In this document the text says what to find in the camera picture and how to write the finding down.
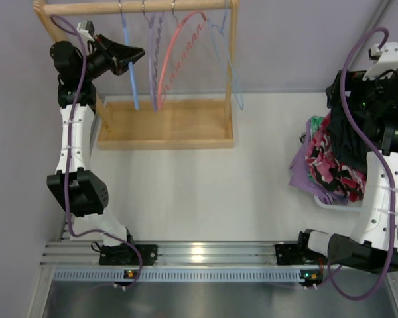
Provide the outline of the blue plastic hanger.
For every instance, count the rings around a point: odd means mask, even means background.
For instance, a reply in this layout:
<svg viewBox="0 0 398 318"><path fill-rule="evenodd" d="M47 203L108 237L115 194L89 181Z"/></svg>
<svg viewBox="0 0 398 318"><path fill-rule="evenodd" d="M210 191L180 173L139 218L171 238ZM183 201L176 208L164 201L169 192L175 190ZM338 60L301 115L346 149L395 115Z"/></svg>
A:
<svg viewBox="0 0 398 318"><path fill-rule="evenodd" d="M125 45L130 46L127 21L126 21L125 14L122 11L122 1L118 1L118 5L119 5L119 14L121 17L121 24L122 24L122 28L123 28ZM138 111L140 109L140 104L139 104L139 97L138 97L138 93L137 93L137 82L135 79L135 69L133 67L132 62L130 62L128 64L128 66L129 66L129 75L130 75L130 81L131 81L131 89L132 89L132 94L133 94L133 102L134 102L135 110Z"/></svg>

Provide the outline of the black trousers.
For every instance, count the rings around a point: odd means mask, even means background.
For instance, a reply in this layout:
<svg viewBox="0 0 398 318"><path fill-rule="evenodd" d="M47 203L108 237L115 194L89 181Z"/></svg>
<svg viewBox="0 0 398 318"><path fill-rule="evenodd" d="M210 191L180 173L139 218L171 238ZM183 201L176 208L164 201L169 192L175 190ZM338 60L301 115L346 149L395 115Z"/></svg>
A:
<svg viewBox="0 0 398 318"><path fill-rule="evenodd" d="M377 146L381 144L384 129L384 112L387 103L384 95L389 79L378 76L364 81L364 71L346 72L346 101L353 120L360 130ZM327 107L330 110L328 132L336 159L363 172L367 172L369 147L349 123L340 98L341 73L336 74L333 84L326 88Z"/></svg>

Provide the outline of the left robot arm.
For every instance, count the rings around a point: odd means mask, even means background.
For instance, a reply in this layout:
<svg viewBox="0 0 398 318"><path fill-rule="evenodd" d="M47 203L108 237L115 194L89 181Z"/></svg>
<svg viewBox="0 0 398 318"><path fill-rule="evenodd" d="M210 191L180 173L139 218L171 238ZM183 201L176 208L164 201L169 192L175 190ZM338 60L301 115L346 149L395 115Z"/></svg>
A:
<svg viewBox="0 0 398 318"><path fill-rule="evenodd" d="M55 173L47 177L46 184L67 217L93 225L93 232L103 239L100 252L112 256L135 246L127 227L108 209L105 182L91 169L90 139L97 103L93 81L108 71L124 74L145 50L116 43L101 34L94 36L90 45L90 53L69 41L56 42L50 48L58 72L62 142Z"/></svg>

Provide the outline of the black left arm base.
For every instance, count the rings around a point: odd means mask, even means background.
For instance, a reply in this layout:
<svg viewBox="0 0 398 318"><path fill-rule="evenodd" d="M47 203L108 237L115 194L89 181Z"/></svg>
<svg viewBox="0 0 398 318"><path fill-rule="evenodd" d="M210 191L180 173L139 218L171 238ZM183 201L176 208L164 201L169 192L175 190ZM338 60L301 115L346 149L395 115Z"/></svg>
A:
<svg viewBox="0 0 398 318"><path fill-rule="evenodd" d="M144 266L155 264L158 256L158 246L155 244L136 244L137 253L126 244L118 246L101 246L98 249L99 265L101 266L139 266L140 259Z"/></svg>

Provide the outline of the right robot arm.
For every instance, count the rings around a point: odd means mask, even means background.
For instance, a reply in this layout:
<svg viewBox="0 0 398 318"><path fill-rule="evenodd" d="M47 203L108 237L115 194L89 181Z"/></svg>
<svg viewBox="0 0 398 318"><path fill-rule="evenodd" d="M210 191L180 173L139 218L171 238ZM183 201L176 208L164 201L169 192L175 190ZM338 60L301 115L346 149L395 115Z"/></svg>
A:
<svg viewBox="0 0 398 318"><path fill-rule="evenodd" d="M300 232L301 251L379 274L398 271L398 68L339 71L326 89L329 113L310 135L306 180L335 199L359 201L349 235Z"/></svg>

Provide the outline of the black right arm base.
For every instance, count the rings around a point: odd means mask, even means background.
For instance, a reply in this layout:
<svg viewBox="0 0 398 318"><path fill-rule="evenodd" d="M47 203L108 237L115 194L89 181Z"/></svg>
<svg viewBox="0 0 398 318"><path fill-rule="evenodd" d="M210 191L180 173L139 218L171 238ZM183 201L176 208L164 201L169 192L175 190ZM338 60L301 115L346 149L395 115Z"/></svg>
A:
<svg viewBox="0 0 398 318"><path fill-rule="evenodd" d="M279 266L306 264L304 251L297 244L276 244L275 255Z"/></svg>

